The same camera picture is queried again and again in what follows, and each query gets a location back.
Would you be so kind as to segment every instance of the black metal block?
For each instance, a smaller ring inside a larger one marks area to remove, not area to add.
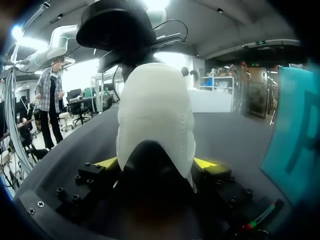
[[[79,176],[82,179],[88,180],[92,179],[95,180],[99,176],[101,176],[106,171],[105,167],[96,166],[96,165],[84,165],[83,167],[78,169]]]

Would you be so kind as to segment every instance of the ceiling light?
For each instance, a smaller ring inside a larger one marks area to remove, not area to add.
[[[18,44],[20,46],[36,49],[39,51],[44,51],[48,48],[48,44],[46,44],[44,41],[30,37],[23,37],[18,41]]]
[[[20,39],[22,39],[22,37],[23,37],[23,35],[24,35],[24,33],[22,32],[21,27],[19,27],[19,26],[17,26],[17,25],[12,28],[11,34],[12,34],[12,36],[13,36],[17,41],[19,41]]]
[[[168,7],[170,0],[144,0],[150,9],[165,9]]]

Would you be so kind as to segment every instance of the desk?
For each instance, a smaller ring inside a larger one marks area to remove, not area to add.
[[[19,131],[21,128],[25,127],[26,125],[30,124],[32,121],[34,121],[34,119],[27,120],[25,123],[19,122],[19,123],[17,124],[18,131]],[[6,139],[7,137],[9,137],[9,133],[6,132],[6,133],[3,134],[3,136],[0,138],[0,142],[2,142],[2,141],[3,141],[4,139]]]
[[[78,119],[80,119],[82,125],[84,124],[84,117],[82,116],[82,112],[81,112],[81,104],[86,103],[86,102],[91,102],[92,99],[95,99],[95,98],[96,98],[95,96],[86,97],[86,98],[82,98],[82,99],[79,99],[76,101],[71,101],[71,102],[67,103],[67,106],[75,106],[76,108],[78,108],[78,111],[79,111],[79,118]]]

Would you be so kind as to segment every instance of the black cable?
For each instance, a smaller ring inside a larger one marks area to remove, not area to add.
[[[170,22],[178,22],[178,23],[181,23],[181,24],[184,25],[185,30],[186,30],[186,33],[185,33],[185,36],[184,36],[184,38],[183,38],[183,41],[186,40],[186,38],[187,38],[187,36],[188,36],[188,34],[189,34],[189,30],[188,30],[187,25],[186,25],[183,21],[180,21],[180,20],[171,19],[171,20],[165,21],[165,22],[159,24],[158,26],[154,27],[152,30],[155,30],[155,29],[157,29],[158,27],[160,27],[160,26],[162,26],[162,25],[164,25],[164,24],[170,23]]]
[[[114,74],[113,74],[113,77],[112,77],[112,86],[113,86],[114,94],[115,94],[115,96],[118,98],[118,100],[119,100],[119,102],[120,102],[120,97],[119,97],[119,95],[118,95],[118,93],[117,93],[117,91],[116,91],[116,85],[115,85],[116,73],[117,73],[119,67],[120,67],[119,65],[116,67],[116,70],[115,70],[115,72],[114,72]]]
[[[68,57],[70,54],[74,53],[75,51],[77,51],[79,48],[81,47],[81,45],[79,45],[78,47],[76,47],[74,50],[70,51],[67,55],[63,56],[64,58]],[[53,65],[55,65],[56,63],[58,63],[60,60],[52,63],[48,68],[51,68]],[[21,71],[20,69],[18,69],[19,72],[24,73],[24,74],[34,74],[36,71]]]

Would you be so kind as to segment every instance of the person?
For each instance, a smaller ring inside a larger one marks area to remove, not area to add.
[[[63,140],[58,123],[59,100],[65,94],[62,91],[62,74],[60,71],[63,62],[62,57],[52,61],[51,67],[43,70],[34,91],[36,99],[39,99],[38,108],[44,144],[50,150],[54,147],[54,143],[50,134],[48,113],[56,143],[58,144]]]

